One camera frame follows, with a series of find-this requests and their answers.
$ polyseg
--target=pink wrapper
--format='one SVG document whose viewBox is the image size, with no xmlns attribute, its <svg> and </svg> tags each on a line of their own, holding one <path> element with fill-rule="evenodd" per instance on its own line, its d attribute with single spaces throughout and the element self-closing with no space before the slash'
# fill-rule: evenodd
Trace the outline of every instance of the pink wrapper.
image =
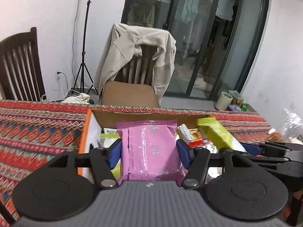
<svg viewBox="0 0 303 227">
<path fill-rule="evenodd" d="M 176 180 L 184 178 L 174 133 L 177 122 L 117 123 L 122 138 L 122 169 L 118 180 Z"/>
</svg>

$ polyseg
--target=closet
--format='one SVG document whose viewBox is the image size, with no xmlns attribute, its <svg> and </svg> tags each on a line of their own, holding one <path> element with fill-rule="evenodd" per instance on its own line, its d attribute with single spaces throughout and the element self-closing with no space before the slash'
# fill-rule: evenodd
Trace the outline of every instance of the closet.
<svg viewBox="0 0 303 227">
<path fill-rule="evenodd" d="M 122 23 L 176 39 L 168 96 L 217 99 L 242 90 L 257 54 L 268 0 L 126 0 Z"/>
</svg>

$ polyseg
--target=table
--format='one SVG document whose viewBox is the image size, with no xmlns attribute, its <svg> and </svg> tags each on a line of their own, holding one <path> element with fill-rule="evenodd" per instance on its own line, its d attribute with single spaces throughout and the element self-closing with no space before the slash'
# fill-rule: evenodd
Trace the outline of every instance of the table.
<svg viewBox="0 0 303 227">
<path fill-rule="evenodd" d="M 271 128 L 257 113 L 1 100 L 0 200 L 14 218 L 18 218 L 10 198 L 14 186 L 66 149 L 78 151 L 89 108 L 132 113 L 206 114 L 215 117 L 243 142 L 264 140 Z M 8 226 L 1 217 L 0 226 Z"/>
</svg>

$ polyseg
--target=glass panel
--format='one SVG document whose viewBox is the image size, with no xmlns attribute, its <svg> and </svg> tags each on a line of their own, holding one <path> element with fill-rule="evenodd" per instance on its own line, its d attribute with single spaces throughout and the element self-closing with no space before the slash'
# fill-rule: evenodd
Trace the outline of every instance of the glass panel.
<svg viewBox="0 0 303 227">
<path fill-rule="evenodd" d="M 171 0 L 131 0 L 128 25 L 165 28 Z"/>
<path fill-rule="evenodd" d="M 243 1 L 239 24 L 219 81 L 217 96 L 222 91 L 235 89 L 255 37 L 261 8 L 262 0 Z"/>
<path fill-rule="evenodd" d="M 175 70 L 167 92 L 185 93 L 197 62 L 214 0 L 175 0 L 169 25 L 176 39 Z"/>
<path fill-rule="evenodd" d="M 219 0 L 216 17 L 191 97 L 208 98 L 220 72 L 240 0 Z"/>
</svg>

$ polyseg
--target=small cardboard box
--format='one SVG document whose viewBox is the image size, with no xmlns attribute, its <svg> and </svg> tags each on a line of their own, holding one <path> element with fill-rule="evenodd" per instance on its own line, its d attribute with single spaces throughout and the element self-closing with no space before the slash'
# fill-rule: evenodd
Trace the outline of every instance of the small cardboard box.
<svg viewBox="0 0 303 227">
<path fill-rule="evenodd" d="M 196 114 L 166 114 L 166 113 L 126 113 L 102 110 L 87 112 L 84 129 L 82 132 L 79 153 L 88 153 L 90 144 L 98 145 L 101 139 L 102 128 L 116 128 L 116 123 L 140 120 L 177 120 L 178 126 L 186 124 L 189 129 L 197 128 L 197 119 L 206 118 L 208 115 Z M 78 174 L 93 182 L 89 168 L 78 168 Z"/>
</svg>

